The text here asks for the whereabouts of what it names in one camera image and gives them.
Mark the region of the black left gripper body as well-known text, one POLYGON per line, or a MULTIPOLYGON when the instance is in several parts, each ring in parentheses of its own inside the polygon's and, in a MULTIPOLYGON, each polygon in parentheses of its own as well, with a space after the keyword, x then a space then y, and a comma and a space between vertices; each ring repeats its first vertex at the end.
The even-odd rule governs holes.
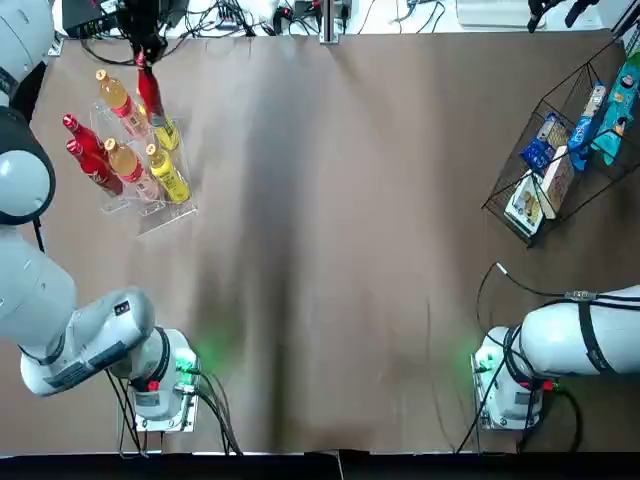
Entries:
POLYGON ((142 43, 157 32, 160 16, 158 0, 124 0, 122 2, 122 31, 134 43, 142 43))

